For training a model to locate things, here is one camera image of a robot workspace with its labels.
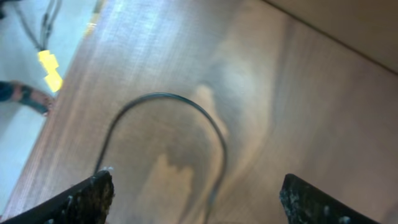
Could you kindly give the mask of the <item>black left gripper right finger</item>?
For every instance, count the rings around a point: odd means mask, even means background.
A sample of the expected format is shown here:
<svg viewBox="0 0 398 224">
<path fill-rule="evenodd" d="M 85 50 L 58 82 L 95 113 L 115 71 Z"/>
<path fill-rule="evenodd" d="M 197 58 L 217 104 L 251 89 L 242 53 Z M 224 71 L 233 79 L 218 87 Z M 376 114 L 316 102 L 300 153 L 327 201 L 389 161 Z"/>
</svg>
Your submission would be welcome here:
<svg viewBox="0 0 398 224">
<path fill-rule="evenodd" d="M 279 193 L 289 223 L 377 224 L 294 174 L 286 174 Z"/>
</svg>

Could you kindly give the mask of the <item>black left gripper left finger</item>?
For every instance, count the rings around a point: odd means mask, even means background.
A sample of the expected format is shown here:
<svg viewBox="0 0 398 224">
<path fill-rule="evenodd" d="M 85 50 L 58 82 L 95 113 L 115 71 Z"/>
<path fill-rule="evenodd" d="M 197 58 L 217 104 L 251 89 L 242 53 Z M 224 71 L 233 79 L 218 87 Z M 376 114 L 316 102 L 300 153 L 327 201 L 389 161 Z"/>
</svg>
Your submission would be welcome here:
<svg viewBox="0 0 398 224">
<path fill-rule="evenodd" d="M 3 224 L 105 224 L 113 198 L 112 176 L 102 170 Z"/>
</svg>

